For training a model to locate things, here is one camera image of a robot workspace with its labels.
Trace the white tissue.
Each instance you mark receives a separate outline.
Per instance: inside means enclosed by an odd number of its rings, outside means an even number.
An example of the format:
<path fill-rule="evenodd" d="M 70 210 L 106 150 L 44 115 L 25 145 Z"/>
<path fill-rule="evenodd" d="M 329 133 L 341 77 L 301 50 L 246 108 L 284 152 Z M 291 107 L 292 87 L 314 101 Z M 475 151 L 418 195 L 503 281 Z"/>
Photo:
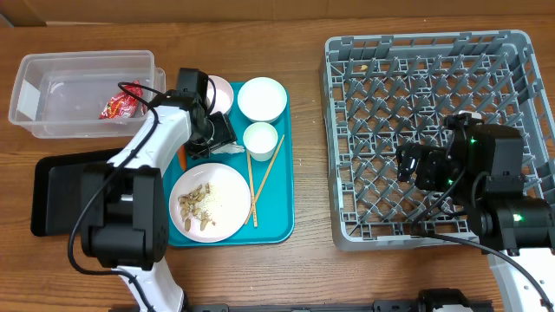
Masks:
<path fill-rule="evenodd" d="M 240 144 L 238 144 L 237 142 L 226 144 L 213 151 L 214 154 L 223 154 L 223 153 L 236 154 L 236 153 L 244 153 L 244 152 L 245 152 L 245 148 Z"/>

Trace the orange carrot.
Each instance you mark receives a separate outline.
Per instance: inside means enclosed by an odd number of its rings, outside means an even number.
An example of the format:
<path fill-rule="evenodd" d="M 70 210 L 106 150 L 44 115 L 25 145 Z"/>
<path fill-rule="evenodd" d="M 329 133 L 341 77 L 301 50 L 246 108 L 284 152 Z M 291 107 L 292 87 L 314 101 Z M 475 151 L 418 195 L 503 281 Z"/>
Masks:
<path fill-rule="evenodd" d="M 186 149 L 184 146 L 180 146 L 177 152 L 177 156 L 178 156 L 180 168 L 183 172 L 185 172 L 187 169 L 187 161 L 186 161 Z"/>

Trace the white cup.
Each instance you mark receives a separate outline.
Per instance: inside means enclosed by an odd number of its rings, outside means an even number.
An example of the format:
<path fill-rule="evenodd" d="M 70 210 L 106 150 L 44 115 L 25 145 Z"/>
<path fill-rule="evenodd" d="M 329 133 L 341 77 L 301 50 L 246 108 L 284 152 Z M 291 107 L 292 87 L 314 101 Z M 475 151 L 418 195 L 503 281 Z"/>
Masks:
<path fill-rule="evenodd" d="M 243 134 L 243 143 L 249 154 L 259 162 L 269 160 L 278 144 L 278 132 L 270 123 L 255 122 Z"/>

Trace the red snack wrapper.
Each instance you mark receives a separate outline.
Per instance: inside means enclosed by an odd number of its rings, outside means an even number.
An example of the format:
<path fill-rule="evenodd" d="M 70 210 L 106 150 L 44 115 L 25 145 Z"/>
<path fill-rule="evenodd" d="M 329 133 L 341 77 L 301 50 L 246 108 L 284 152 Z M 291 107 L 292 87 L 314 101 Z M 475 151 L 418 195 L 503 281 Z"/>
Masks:
<path fill-rule="evenodd" d="M 140 102 L 133 96 L 120 91 L 114 95 L 103 108 L 99 119 L 121 119 L 132 118 L 137 109 L 140 107 Z"/>

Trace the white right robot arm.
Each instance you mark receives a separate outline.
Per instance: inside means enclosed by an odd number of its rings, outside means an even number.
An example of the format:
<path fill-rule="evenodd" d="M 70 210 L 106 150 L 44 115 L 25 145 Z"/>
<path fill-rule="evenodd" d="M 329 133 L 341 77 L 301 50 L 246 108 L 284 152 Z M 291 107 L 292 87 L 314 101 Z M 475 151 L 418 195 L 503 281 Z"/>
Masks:
<path fill-rule="evenodd" d="M 554 309 L 554 209 L 525 195 L 519 130 L 496 124 L 452 126 L 448 147 L 404 143 L 396 149 L 397 178 L 440 192 L 462 206 L 478 242 L 437 234 L 423 225 L 412 234 L 473 246 L 488 257 L 507 311 Z"/>

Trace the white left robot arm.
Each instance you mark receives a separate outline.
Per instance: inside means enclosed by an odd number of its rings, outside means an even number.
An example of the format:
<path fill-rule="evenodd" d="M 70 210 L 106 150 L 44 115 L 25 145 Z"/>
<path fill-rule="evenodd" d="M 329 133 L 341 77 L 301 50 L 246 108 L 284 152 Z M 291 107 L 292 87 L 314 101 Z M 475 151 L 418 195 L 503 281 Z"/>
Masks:
<path fill-rule="evenodd" d="M 169 217 L 163 176 L 174 154 L 185 148 L 193 159 L 207 158 L 237 138 L 228 117 L 215 110 L 216 86 L 208 74 L 181 68 L 177 85 L 153 91 L 146 120 L 118 154 L 86 166 L 82 175 L 82 212 L 68 242 L 75 270 L 94 275 L 74 255 L 98 260 L 100 276 L 119 276 L 139 311 L 185 311 L 185 291 L 174 281 L 165 254 Z"/>

